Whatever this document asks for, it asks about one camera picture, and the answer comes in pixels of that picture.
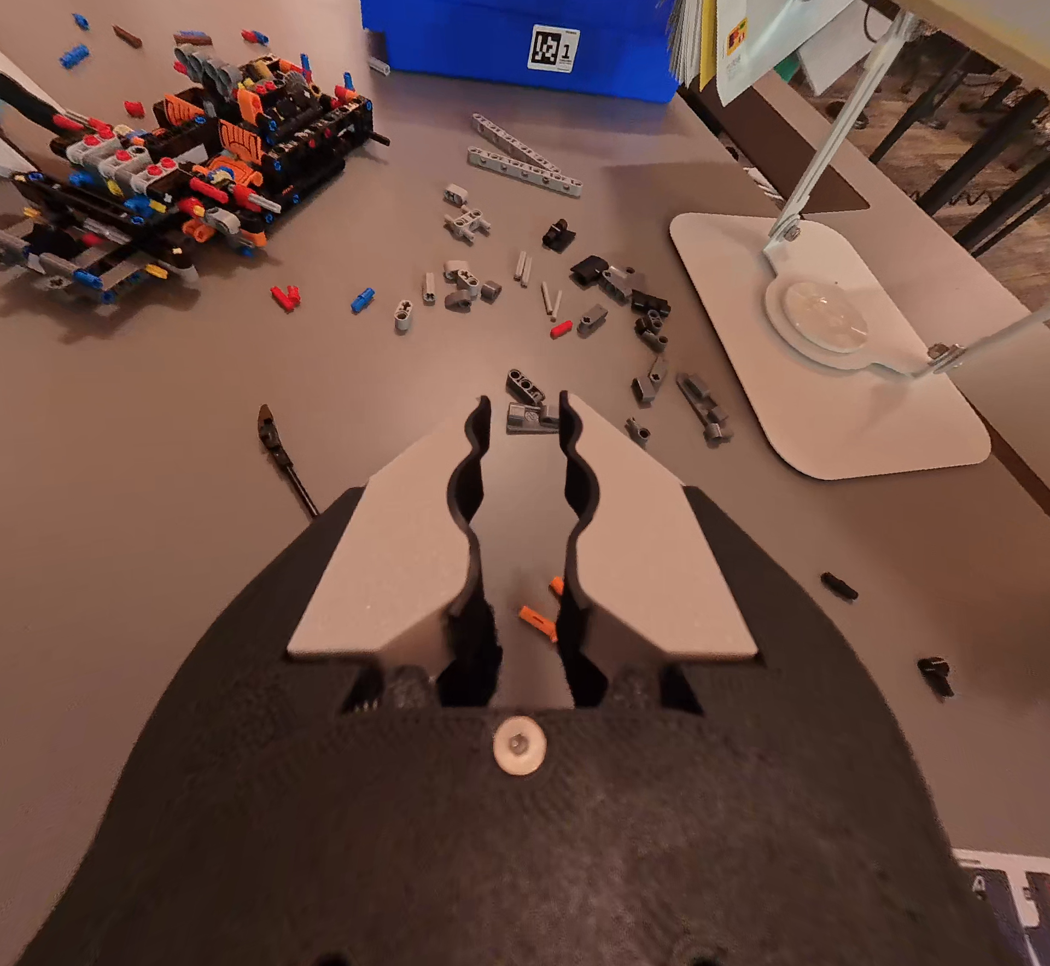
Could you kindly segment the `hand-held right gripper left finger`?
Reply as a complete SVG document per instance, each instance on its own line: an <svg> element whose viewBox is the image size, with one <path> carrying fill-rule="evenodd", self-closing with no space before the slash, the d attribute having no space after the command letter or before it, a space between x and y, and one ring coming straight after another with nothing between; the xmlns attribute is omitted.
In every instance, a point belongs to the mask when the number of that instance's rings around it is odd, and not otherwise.
<svg viewBox="0 0 1050 966"><path fill-rule="evenodd" d="M492 608L472 528L491 444L486 395L374 472L287 645L289 658L351 658L487 678Z"/></svg>

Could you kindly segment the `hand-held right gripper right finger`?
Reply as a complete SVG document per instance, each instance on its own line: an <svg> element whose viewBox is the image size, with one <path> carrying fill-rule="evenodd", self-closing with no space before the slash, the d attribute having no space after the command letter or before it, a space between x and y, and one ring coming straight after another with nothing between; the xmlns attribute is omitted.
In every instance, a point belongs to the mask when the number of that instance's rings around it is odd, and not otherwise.
<svg viewBox="0 0 1050 966"><path fill-rule="evenodd" d="M558 652L572 689L624 671L750 662L746 625L682 480L571 392L558 397L566 544Z"/></svg>

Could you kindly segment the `black lego spike piece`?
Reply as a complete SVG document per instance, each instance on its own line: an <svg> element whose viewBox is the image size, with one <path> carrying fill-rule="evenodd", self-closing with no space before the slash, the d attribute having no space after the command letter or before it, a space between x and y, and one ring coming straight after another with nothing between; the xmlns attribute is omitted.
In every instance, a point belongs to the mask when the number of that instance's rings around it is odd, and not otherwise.
<svg viewBox="0 0 1050 966"><path fill-rule="evenodd" d="M299 475L296 472L293 460L284 448L281 436L268 404L262 404L258 410L256 428L258 440L271 464L292 488L304 512L311 519L317 519L320 516L320 510L310 494L308 494Z"/></svg>

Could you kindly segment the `pile of black lego pins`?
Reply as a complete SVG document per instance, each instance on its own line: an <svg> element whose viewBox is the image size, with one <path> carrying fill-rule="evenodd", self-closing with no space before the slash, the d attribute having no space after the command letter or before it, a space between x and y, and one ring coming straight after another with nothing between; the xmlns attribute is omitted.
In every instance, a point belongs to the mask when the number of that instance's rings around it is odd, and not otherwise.
<svg viewBox="0 0 1050 966"><path fill-rule="evenodd" d="M847 603L859 598L859 593L843 579L836 578L830 571L821 573L823 586L836 596ZM918 658L915 669L938 699L952 699L956 695L952 686L952 667L945 658L934 655Z"/></svg>

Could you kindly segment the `partly built lego car model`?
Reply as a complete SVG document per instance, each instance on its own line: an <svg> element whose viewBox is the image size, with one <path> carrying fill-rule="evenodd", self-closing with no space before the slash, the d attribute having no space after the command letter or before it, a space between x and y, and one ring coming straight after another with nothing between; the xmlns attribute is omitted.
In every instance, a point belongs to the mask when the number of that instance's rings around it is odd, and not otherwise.
<svg viewBox="0 0 1050 966"><path fill-rule="evenodd" d="M207 242L250 256L274 224L339 176L370 143L388 146L373 102L345 75L332 93L295 64L264 54L232 65L177 44L190 81L130 127L63 109L2 74L2 103L51 133L64 176L28 162L5 181L23 200L2 227L2 271L20 270L46 292L98 307L140 286L197 280Z"/></svg>

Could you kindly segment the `pile of dark lego connectors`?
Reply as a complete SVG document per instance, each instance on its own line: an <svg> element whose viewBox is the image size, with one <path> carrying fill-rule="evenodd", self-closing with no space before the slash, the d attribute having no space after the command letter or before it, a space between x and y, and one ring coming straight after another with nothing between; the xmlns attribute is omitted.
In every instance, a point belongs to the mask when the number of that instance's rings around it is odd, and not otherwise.
<svg viewBox="0 0 1050 966"><path fill-rule="evenodd" d="M632 332L644 344L651 361L644 365L629 384L632 400L638 410L651 408L662 390L673 381L687 405L699 421L704 443L710 447L724 445L731 441L733 432L728 421L728 411L722 407L702 378L694 373L675 373L668 357L670 337L667 320L671 304L667 299L650 292L644 275L631 266L617 266L597 255L589 255L571 265L569 280L581 292L601 294L606 300L585 308L572 318L558 311L558 322L571 319L574 329L569 335L553 341L575 336L580 340L591 338L610 317L614 306L629 310L634 318ZM545 280L551 295L562 290L552 290ZM507 434L556 434L559 429L555 402L548 399L543 388L536 384L531 373L522 369L508 369L505 388L510 396L506 412Z"/></svg>

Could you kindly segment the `lego sticker sheet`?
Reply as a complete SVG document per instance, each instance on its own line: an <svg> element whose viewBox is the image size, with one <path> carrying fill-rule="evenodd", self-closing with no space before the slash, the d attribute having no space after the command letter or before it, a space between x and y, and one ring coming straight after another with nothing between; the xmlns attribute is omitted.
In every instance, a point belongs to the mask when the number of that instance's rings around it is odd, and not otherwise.
<svg viewBox="0 0 1050 966"><path fill-rule="evenodd" d="M991 908L1000 933L1025 964L1049 964L1049 859L954 849L972 891Z"/></svg>

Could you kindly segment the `blue storage bin with tag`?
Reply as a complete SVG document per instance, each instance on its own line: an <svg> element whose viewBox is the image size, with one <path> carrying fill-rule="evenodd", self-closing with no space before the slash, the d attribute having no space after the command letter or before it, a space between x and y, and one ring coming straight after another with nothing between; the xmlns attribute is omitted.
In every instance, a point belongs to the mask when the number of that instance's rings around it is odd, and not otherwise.
<svg viewBox="0 0 1050 966"><path fill-rule="evenodd" d="M395 70L667 104L672 0L360 0Z"/></svg>

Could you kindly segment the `black metal desk legs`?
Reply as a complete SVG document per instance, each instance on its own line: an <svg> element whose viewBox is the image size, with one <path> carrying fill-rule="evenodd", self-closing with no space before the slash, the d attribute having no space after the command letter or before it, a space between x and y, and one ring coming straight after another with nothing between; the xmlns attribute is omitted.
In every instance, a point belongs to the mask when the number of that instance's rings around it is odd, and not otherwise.
<svg viewBox="0 0 1050 966"><path fill-rule="evenodd" d="M976 258L1048 250L1048 90L923 30L859 127L857 146Z"/></svg>

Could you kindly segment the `white stand with base plate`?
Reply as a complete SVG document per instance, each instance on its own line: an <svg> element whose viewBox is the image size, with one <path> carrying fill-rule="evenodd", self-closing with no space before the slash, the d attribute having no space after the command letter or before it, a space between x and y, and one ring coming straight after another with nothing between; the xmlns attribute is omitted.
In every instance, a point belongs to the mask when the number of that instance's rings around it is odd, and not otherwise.
<svg viewBox="0 0 1050 966"><path fill-rule="evenodd" d="M976 464L978 414L1048 428L1048 304L1024 308L847 143L912 32L902 14L776 220L670 235L769 444L823 481Z"/></svg>

